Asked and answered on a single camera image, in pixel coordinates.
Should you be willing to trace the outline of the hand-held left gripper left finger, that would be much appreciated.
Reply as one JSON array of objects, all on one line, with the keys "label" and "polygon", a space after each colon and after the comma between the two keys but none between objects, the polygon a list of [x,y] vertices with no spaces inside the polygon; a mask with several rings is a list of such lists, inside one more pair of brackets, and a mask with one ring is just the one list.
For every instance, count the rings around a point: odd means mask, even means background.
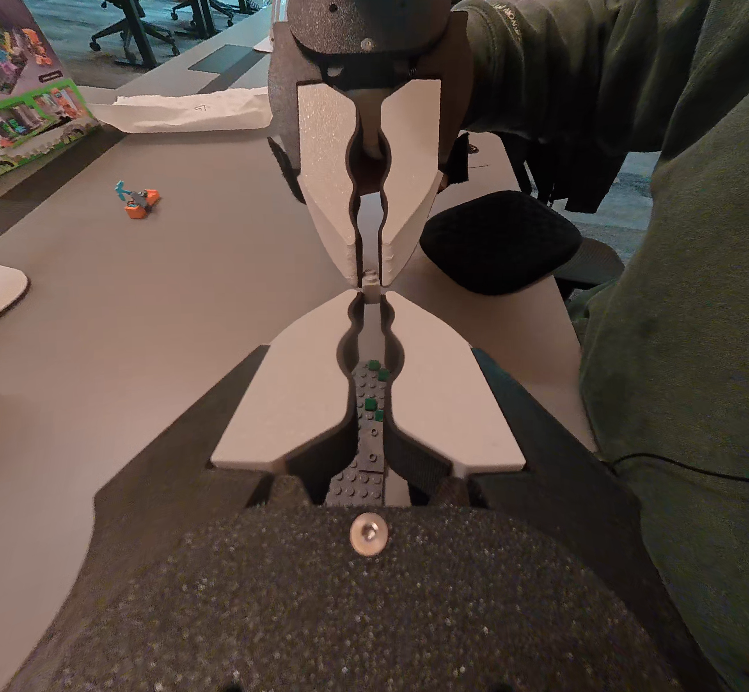
[{"label": "hand-held left gripper left finger", "polygon": [[357,451],[352,372],[362,293],[348,290],[285,328],[268,346],[211,455],[217,469],[299,478],[321,504]]}]

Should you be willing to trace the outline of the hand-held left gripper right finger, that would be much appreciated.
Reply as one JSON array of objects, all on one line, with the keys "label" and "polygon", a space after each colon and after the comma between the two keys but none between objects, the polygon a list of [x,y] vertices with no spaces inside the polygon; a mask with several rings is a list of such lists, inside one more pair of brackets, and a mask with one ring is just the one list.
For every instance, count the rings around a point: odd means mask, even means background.
[{"label": "hand-held left gripper right finger", "polygon": [[383,449],[395,472],[433,496],[448,478],[526,466],[471,345],[397,292],[381,302],[387,381]]}]

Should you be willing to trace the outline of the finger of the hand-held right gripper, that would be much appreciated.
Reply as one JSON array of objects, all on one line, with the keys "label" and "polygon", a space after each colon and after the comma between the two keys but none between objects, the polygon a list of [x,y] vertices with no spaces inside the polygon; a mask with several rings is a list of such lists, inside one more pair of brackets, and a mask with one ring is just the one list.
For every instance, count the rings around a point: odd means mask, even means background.
[{"label": "finger of the hand-held right gripper", "polygon": [[389,287],[422,235],[443,179],[438,167],[441,81],[411,80],[381,106],[389,148],[383,183],[387,211],[380,229],[380,282]]},{"label": "finger of the hand-held right gripper", "polygon": [[318,236],[346,282],[360,285],[357,228],[352,221],[354,185],[348,168],[357,134],[357,109],[331,86],[297,88],[299,184]]}]

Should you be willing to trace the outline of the grey green toy brick build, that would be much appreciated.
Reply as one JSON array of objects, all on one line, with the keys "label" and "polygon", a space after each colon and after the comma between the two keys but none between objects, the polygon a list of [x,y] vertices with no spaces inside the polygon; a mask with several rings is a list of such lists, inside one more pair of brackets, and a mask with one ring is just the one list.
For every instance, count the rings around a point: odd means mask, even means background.
[{"label": "grey green toy brick build", "polygon": [[357,411],[357,452],[348,466],[330,481],[327,506],[380,506],[385,502],[387,462],[383,428],[389,369],[367,359],[352,372]]}]

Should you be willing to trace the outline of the person's right forearm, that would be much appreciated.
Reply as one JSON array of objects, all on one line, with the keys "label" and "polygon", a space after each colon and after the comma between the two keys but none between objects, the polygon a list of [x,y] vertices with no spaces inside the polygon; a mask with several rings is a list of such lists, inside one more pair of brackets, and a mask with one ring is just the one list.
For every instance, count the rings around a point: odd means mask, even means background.
[{"label": "person's right forearm", "polygon": [[667,119],[645,110],[655,54],[625,36],[641,0],[464,0],[473,62],[462,129],[654,152]]}]

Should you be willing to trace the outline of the grey desk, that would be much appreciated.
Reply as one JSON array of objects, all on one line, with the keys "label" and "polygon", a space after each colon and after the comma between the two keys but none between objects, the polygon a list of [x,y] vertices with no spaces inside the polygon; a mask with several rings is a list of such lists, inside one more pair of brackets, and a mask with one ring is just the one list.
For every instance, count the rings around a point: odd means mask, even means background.
[{"label": "grey desk", "polygon": [[[9,191],[31,287],[2,316],[2,686],[76,581],[93,499],[260,343],[347,288],[268,131],[101,131]],[[146,219],[115,192],[155,189]]]}]

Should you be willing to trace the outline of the person's right hand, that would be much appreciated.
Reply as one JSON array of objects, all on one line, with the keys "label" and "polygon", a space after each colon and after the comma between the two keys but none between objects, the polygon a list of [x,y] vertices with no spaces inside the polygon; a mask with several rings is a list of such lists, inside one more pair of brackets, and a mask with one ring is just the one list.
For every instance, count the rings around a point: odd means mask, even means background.
[{"label": "person's right hand", "polygon": [[389,88],[352,89],[348,92],[360,117],[363,152],[375,161],[385,158],[385,152],[380,147],[381,107],[391,94]]}]

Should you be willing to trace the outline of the white crumpled paper bag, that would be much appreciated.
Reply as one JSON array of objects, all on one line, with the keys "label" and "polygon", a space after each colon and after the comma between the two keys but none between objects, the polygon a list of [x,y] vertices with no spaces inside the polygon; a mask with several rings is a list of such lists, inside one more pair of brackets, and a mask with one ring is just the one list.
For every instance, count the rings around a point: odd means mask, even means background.
[{"label": "white crumpled paper bag", "polygon": [[89,103],[97,121],[127,135],[250,131],[273,119],[267,87],[228,88],[194,96],[119,97],[112,104]]}]

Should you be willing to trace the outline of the orange teal toy figure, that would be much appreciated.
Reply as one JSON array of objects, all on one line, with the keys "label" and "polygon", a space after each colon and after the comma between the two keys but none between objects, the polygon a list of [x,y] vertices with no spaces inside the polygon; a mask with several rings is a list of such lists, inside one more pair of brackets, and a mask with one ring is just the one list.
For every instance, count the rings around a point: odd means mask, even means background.
[{"label": "orange teal toy figure", "polygon": [[127,215],[134,220],[146,219],[161,200],[159,191],[155,189],[131,191],[125,188],[123,180],[117,182],[115,192],[124,204]]}]

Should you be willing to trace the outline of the person's green sweatshirt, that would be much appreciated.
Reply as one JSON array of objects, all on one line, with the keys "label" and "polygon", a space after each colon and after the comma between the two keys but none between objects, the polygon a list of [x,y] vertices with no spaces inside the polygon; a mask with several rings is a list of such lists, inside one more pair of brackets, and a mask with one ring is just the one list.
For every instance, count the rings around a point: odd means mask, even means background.
[{"label": "person's green sweatshirt", "polygon": [[724,687],[747,690],[747,0],[641,0],[667,119],[641,246],[584,303],[581,391],[644,544]]}]

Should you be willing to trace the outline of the green toy set box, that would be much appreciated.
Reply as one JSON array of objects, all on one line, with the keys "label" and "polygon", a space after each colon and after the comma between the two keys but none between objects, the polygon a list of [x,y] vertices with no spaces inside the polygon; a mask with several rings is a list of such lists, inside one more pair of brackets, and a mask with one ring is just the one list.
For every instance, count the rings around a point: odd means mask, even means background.
[{"label": "green toy set box", "polygon": [[98,126],[23,0],[1,0],[1,174]]}]

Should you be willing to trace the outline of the white monitor stand base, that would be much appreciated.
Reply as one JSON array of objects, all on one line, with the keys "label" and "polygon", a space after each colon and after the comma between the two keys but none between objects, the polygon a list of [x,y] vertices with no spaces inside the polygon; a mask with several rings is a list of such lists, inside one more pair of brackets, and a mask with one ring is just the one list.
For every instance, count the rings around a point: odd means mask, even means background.
[{"label": "white monitor stand base", "polygon": [[18,303],[28,291],[30,282],[22,270],[3,266],[1,271],[1,313]]}]

